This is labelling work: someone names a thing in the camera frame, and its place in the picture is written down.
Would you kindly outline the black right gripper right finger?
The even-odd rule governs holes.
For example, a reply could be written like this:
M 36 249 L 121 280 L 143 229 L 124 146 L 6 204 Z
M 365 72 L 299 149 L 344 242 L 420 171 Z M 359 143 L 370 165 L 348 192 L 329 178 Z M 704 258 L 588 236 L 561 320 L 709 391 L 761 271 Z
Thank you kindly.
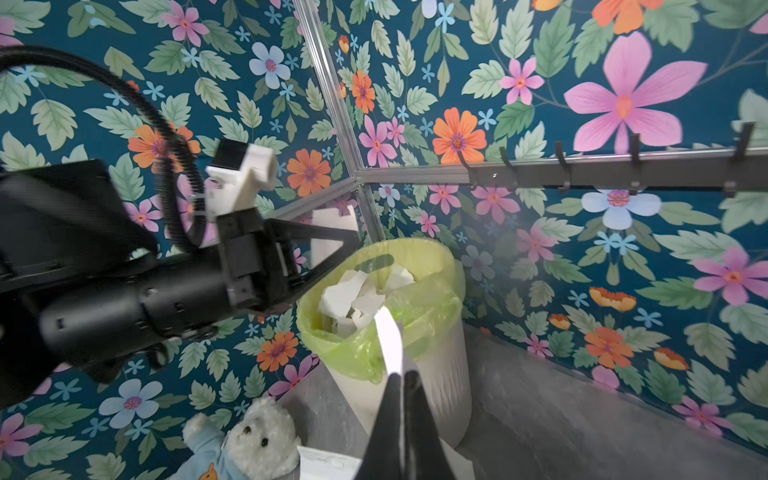
M 408 371 L 403 380 L 403 473 L 405 479 L 454 479 L 424 385 L 417 371 Z

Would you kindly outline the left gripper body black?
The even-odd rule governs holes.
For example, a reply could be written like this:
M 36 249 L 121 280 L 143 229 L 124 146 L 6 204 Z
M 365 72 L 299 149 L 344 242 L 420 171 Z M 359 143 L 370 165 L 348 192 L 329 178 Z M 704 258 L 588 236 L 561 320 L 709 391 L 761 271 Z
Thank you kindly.
M 230 304 L 234 309 L 273 309 L 270 298 L 271 244 L 265 220 L 256 208 L 218 216 L 218 254 Z

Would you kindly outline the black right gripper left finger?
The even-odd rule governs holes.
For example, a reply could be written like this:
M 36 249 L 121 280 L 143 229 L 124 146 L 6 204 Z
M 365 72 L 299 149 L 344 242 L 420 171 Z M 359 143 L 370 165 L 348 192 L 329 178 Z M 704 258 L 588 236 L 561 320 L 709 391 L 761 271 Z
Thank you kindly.
M 364 456 L 354 477 L 400 479 L 403 473 L 402 376 L 389 376 Z

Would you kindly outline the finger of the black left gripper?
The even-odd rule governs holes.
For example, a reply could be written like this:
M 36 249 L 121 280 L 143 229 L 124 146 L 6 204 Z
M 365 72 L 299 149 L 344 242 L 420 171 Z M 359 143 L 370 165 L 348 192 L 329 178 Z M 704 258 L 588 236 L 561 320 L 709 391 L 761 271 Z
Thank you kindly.
M 307 225 L 279 219 L 266 221 L 268 295 L 270 300 L 298 300 L 341 265 L 359 247 L 352 230 Z M 300 273 L 293 254 L 297 243 L 337 242 L 335 250 L 306 273 Z

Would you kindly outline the receipt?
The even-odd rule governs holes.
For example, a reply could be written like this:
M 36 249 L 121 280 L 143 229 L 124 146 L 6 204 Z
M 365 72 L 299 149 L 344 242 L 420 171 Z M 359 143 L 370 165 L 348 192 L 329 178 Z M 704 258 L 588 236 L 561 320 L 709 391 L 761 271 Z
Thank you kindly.
M 403 340 L 390 310 L 382 306 L 374 315 L 375 326 L 388 375 L 403 374 Z

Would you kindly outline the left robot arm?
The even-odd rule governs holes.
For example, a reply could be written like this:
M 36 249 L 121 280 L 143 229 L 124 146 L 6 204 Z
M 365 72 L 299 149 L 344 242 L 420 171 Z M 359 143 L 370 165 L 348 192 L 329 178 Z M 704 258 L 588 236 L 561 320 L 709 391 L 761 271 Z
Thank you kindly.
M 114 381 L 135 354 L 153 368 L 163 342 L 209 338 L 235 313 L 287 309 L 354 253 L 356 228 L 266 219 L 255 199 L 273 188 L 266 147 L 224 139 L 206 189 L 188 141 L 130 84 L 76 55 L 42 46 L 1 51 L 1 67 L 48 66 L 120 93 L 156 129 L 156 191 L 179 254 L 126 212 L 98 160 L 1 175 L 1 404 L 16 405 L 68 364 Z

